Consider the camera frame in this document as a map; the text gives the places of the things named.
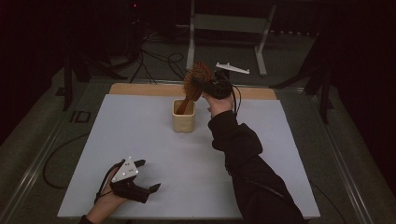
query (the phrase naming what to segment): white tabletop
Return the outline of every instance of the white tabletop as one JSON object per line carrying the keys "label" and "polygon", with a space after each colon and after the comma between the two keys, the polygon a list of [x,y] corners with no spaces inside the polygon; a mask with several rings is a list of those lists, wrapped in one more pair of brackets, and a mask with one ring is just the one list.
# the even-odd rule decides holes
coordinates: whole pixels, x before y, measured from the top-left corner
{"label": "white tabletop", "polygon": [[[146,203],[128,202],[113,214],[118,218],[217,219],[240,218],[224,155],[212,148],[207,128],[207,102],[196,102],[193,133],[172,130],[173,96],[107,95],[64,201],[59,217],[81,217],[92,207],[96,191],[115,163],[132,156],[146,160],[136,185],[161,183]],[[262,158],[280,175],[306,218],[319,211],[278,100],[243,100],[239,122],[260,137]]]}

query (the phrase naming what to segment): person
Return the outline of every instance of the person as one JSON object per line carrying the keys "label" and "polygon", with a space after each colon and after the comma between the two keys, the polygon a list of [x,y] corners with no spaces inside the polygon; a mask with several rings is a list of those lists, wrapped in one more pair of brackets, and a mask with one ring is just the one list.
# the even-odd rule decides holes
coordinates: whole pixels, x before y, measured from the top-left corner
{"label": "person", "polygon": [[[232,177],[235,199],[244,221],[306,223],[282,178],[259,156],[262,144],[257,134],[245,123],[238,124],[233,112],[233,98],[218,100],[205,92],[203,98],[209,103],[211,120],[208,127],[213,136],[212,147],[224,152],[225,167]],[[126,202],[111,193],[108,183],[103,190],[103,194],[106,193],[87,216],[81,218],[80,224],[101,223]]]}

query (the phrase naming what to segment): floor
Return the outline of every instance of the floor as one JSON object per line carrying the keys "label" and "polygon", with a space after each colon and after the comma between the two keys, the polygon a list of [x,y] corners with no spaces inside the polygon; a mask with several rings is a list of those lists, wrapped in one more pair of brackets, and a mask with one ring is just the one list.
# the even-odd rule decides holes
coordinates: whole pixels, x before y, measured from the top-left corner
{"label": "floor", "polygon": [[[185,71],[187,44],[154,40],[154,37],[143,49],[165,58],[173,54],[171,59],[176,61],[178,57],[180,62],[163,62],[144,54],[147,70],[140,69],[133,82],[178,83],[180,79],[173,70]],[[270,34],[263,51],[267,77],[258,75],[254,51],[249,45],[222,46],[203,40],[197,42],[195,60],[208,64],[210,69],[215,69],[217,62],[249,69],[249,75],[231,74],[232,83],[268,88],[298,73],[314,41],[312,37],[301,35]],[[112,60],[116,63],[123,58]],[[0,223],[78,223],[77,219],[57,217],[67,185],[105,94],[113,83],[130,82],[138,65],[135,63],[119,71],[120,75],[128,77],[126,80],[98,74],[93,75],[89,83],[75,79],[74,101],[67,111],[62,111],[64,98],[56,95],[63,86],[63,70],[54,76],[52,87],[1,146]],[[276,97],[284,107],[321,213],[321,217],[309,223],[396,223],[396,200],[339,100],[337,89],[331,87],[327,125],[318,115],[317,97],[304,94],[305,82],[303,79],[276,90]],[[90,112],[92,116],[88,122],[76,122],[72,120],[74,111]],[[93,197],[94,192],[87,195],[87,198]],[[124,222],[109,219],[106,223]],[[134,223],[212,222],[231,223],[134,220]]]}

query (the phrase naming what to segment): wooden plank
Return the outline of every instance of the wooden plank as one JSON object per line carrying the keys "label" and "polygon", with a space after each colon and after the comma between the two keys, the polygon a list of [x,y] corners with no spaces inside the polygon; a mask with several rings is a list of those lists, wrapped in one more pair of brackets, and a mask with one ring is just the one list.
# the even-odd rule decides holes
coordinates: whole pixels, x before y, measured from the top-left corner
{"label": "wooden plank", "polygon": [[[238,87],[243,99],[276,100],[273,90],[265,88]],[[116,83],[110,89],[110,94],[150,95],[150,96],[184,96],[181,85],[175,84],[134,84]]]}

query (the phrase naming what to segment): black sleeve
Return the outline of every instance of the black sleeve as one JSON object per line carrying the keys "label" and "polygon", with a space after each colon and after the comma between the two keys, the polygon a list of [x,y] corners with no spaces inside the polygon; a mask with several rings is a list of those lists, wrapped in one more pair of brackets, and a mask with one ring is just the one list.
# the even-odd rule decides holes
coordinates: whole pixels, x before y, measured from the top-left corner
{"label": "black sleeve", "polygon": [[224,152],[235,199],[245,221],[306,223],[282,178],[259,156],[262,144],[255,132],[246,124],[238,125],[233,111],[216,115],[208,126],[214,138],[213,148]]}
{"label": "black sleeve", "polygon": [[87,217],[84,215],[84,216],[81,217],[81,219],[79,220],[79,223],[78,223],[78,224],[93,224],[93,223],[91,223],[91,222],[87,219]]}

